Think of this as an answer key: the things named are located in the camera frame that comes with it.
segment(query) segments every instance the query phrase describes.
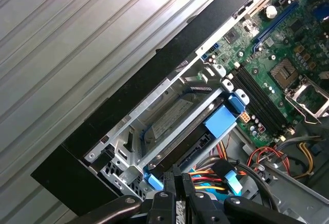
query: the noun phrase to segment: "sticker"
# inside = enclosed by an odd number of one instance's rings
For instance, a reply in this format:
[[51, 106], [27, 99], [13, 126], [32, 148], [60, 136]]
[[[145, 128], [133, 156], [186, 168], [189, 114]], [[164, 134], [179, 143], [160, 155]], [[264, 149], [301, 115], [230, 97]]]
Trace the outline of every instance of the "sticker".
[[265, 43], [268, 47], [272, 47], [274, 45], [274, 41], [272, 40], [272, 38], [266, 39]]
[[155, 139], [160, 137], [190, 106], [193, 102], [179, 99], [159, 120], [152, 125]]

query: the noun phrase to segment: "wire bundle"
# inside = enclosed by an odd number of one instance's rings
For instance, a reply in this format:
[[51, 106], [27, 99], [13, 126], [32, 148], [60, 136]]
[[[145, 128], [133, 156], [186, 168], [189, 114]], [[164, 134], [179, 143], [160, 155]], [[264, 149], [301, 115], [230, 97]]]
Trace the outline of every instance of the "wire bundle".
[[300, 179], [305, 176], [309, 176], [313, 171], [313, 165], [314, 165], [312, 155], [310, 154], [309, 150], [307, 149], [306, 143], [298, 144], [298, 148], [301, 150], [301, 152], [303, 152], [303, 154], [305, 155], [305, 157], [308, 160], [308, 170], [301, 175], [295, 176], [294, 177], [295, 179]]
[[[271, 147], [268, 147], [268, 146], [260, 147], [260, 148], [256, 149], [254, 152], [251, 153], [251, 155], [250, 155], [250, 157], [249, 157], [249, 159], [247, 161], [247, 165], [248, 166], [250, 166], [251, 161], [252, 161], [252, 158], [253, 158], [253, 156], [257, 152], [259, 152], [259, 154], [257, 156], [256, 163], [260, 163], [260, 161], [261, 161], [261, 155], [264, 154], [264, 153], [267, 153], [267, 152], [272, 152], [279, 159], [284, 155], [283, 152], [278, 151], [278, 150], [276, 150], [274, 148], [271, 148]], [[289, 163], [288, 157], [284, 158], [284, 160], [282, 162], [283, 162], [284, 167], [287, 170], [287, 173], [290, 175], [290, 163]]]

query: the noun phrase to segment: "blue plastic clip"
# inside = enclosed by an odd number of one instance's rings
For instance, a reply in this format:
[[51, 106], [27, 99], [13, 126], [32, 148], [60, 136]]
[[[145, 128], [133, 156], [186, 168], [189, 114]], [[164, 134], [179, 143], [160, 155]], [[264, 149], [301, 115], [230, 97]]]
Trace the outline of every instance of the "blue plastic clip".
[[160, 180], [158, 180], [153, 174], [144, 174], [144, 179], [148, 181], [148, 183], [157, 191], [163, 190], [163, 184]]
[[231, 170], [225, 175], [225, 178], [227, 179], [227, 184], [232, 190], [232, 193], [235, 196], [241, 196], [242, 185], [236, 178], [236, 173], [233, 170]]

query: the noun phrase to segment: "green circuit board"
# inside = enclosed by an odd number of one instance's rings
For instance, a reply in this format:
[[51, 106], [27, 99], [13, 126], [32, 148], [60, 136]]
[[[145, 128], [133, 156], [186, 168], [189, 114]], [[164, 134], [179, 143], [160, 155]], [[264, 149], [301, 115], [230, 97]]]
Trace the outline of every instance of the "green circuit board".
[[[298, 7], [270, 33], [261, 46], [262, 51], [253, 52], [254, 38], [257, 37], [257, 31], [259, 33], [264, 31], [271, 21], [264, 19], [264, 14], [260, 11], [253, 18], [236, 24], [230, 30], [235, 37], [229, 39], [223, 37], [218, 41], [219, 48], [212, 52], [216, 55], [217, 63], [223, 65], [227, 72], [234, 69], [236, 62], [244, 63], [245, 69], [293, 125], [302, 121], [303, 117], [285, 100], [284, 89], [271, 76], [271, 70], [284, 59], [288, 59], [298, 71], [299, 76], [306, 75], [321, 87], [328, 88], [328, 84], [319, 78], [319, 73], [326, 70], [324, 68], [328, 68], [321, 65], [323, 47], [316, 41], [317, 37], [323, 33], [323, 28], [314, 18], [312, 6], [308, 0], [296, 0], [296, 2], [298, 2]], [[279, 7], [278, 14], [284, 9], [284, 7]], [[305, 99], [304, 102], [311, 110], [316, 109], [320, 102], [315, 95], [307, 95]], [[248, 108], [246, 111], [250, 116], [253, 115]], [[238, 125], [258, 147], [277, 141], [277, 138], [266, 131], [256, 136], [251, 135], [250, 127], [256, 125], [253, 120], [248, 123], [240, 121]]]

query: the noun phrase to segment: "motherboard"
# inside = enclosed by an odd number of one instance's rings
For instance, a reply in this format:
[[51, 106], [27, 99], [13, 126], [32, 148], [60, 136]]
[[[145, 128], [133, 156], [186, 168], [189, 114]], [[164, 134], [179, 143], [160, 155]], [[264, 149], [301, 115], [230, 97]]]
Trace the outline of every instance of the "motherboard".
[[[284, 140], [301, 121], [312, 123], [307, 115], [316, 118], [329, 89], [328, 0], [262, 2], [203, 56], [223, 65], [234, 86], [249, 96], [239, 127], [257, 147]], [[289, 93], [305, 81], [315, 87], [296, 96], [302, 103], [296, 108]], [[306, 107], [308, 114], [301, 110]]]

